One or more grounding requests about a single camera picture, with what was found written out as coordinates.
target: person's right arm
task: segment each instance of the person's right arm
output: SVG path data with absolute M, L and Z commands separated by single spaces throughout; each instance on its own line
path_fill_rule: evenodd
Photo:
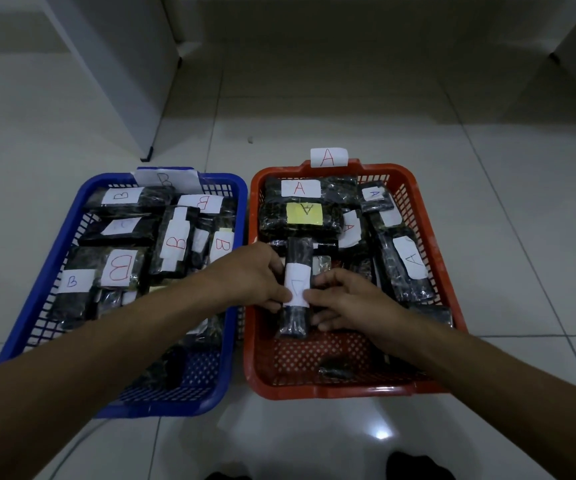
M 550 474 L 576 479 L 576 386 L 489 343 L 406 310 L 358 274 L 315 277 L 327 289 L 304 292 L 327 308 L 322 331 L 364 332 L 384 352 L 428 372 Z

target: person's right hand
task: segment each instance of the person's right hand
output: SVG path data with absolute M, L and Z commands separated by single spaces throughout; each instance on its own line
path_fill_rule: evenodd
M 325 308 L 312 317 L 313 325 L 321 331 L 361 331 L 383 351 L 390 348 L 397 325 L 410 313 L 363 276 L 347 269 L 317 274 L 313 284 L 326 287 L 303 293 L 310 305 Z

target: person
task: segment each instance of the person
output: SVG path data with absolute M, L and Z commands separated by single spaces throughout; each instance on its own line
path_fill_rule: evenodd
M 291 293 L 261 242 L 180 283 L 0 364 L 0 478 L 30 479 L 101 407 L 200 321 L 228 306 L 277 312 Z M 304 298 L 319 330 L 363 332 L 427 371 L 559 479 L 576 479 L 576 386 L 487 342 L 417 315 L 363 277 L 333 269 Z

